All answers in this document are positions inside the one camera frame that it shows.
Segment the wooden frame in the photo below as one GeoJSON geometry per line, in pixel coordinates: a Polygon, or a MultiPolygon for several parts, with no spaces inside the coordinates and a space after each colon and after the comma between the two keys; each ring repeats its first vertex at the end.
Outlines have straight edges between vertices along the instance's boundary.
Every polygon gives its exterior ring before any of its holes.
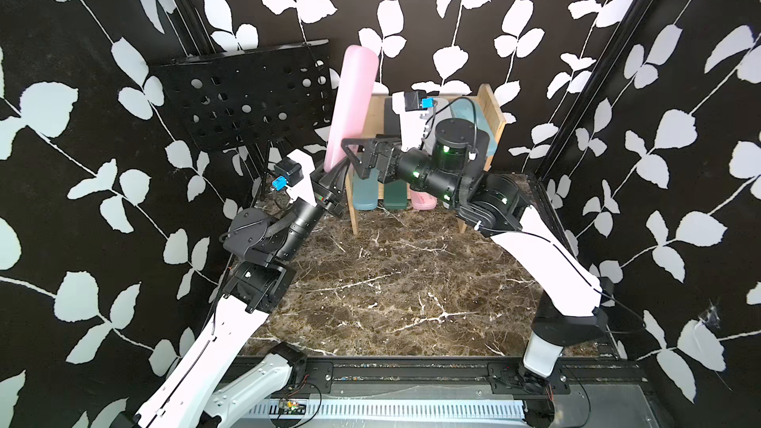
{"type": "MultiPolygon", "coordinates": [[[[459,96],[440,96],[441,98],[451,101],[459,96]]],[[[370,99],[370,106],[367,109],[367,117],[365,118],[365,128],[362,130],[363,138],[374,138],[378,134],[383,134],[383,119],[384,119],[384,103],[388,96],[373,96],[370,99]]],[[[499,145],[499,140],[502,137],[502,131],[507,124],[505,115],[502,114],[502,110],[499,108],[497,99],[494,97],[494,92],[487,84],[482,84],[479,87],[478,94],[471,96],[478,105],[481,107],[486,122],[489,123],[489,128],[494,134],[494,138],[499,145]]],[[[484,170],[489,170],[491,167],[491,161],[494,156],[486,158],[486,164],[484,170]]],[[[353,200],[353,172],[349,172],[346,175],[346,199],[348,205],[349,216],[352,219],[352,232],[355,235],[359,234],[359,224],[357,222],[357,210],[354,208],[353,200]]],[[[383,184],[378,183],[378,199],[383,198],[383,184]]],[[[407,198],[409,198],[409,185],[407,185],[407,198]]],[[[457,219],[457,227],[460,233],[464,233],[467,225],[465,222],[457,219]]]]}

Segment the brown marble surface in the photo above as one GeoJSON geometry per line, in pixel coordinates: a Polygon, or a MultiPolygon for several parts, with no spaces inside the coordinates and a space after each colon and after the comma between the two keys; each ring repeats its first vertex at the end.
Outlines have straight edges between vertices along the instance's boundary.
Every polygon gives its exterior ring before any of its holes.
{"type": "MultiPolygon", "coordinates": [[[[542,290],[501,247],[472,229],[458,233],[441,205],[359,212],[359,229],[354,236],[348,212],[319,222],[290,262],[289,291],[241,354],[281,340],[315,355],[524,352],[542,290]]],[[[597,350],[587,343],[565,355],[597,350]]]]}

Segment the black perforated panel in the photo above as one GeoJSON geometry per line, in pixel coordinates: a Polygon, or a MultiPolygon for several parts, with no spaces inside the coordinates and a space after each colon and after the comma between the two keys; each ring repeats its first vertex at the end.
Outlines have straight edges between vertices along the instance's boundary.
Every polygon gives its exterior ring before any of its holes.
{"type": "Polygon", "coordinates": [[[320,142],[330,124],[328,41],[188,57],[154,65],[168,105],[204,151],[289,138],[320,142]]]}

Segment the pink case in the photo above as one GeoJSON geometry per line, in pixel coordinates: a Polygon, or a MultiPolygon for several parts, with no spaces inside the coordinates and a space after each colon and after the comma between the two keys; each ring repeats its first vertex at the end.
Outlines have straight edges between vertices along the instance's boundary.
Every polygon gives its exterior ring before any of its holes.
{"type": "Polygon", "coordinates": [[[341,140],[362,136],[377,71],[378,56],[375,52],[359,45],[349,45],[343,54],[341,81],[328,135],[326,172],[346,156],[341,149],[341,140]]]}
{"type": "Polygon", "coordinates": [[[409,191],[409,198],[413,202],[413,208],[417,210],[432,210],[436,208],[436,197],[424,192],[409,191]]]}

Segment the blue connector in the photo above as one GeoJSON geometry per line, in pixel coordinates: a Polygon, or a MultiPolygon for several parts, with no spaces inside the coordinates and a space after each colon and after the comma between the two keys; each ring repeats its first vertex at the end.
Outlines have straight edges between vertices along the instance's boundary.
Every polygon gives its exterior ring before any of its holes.
{"type": "Polygon", "coordinates": [[[277,177],[275,180],[272,181],[272,188],[274,188],[277,191],[281,191],[287,185],[288,185],[288,181],[285,180],[285,177],[283,176],[277,177]]]}

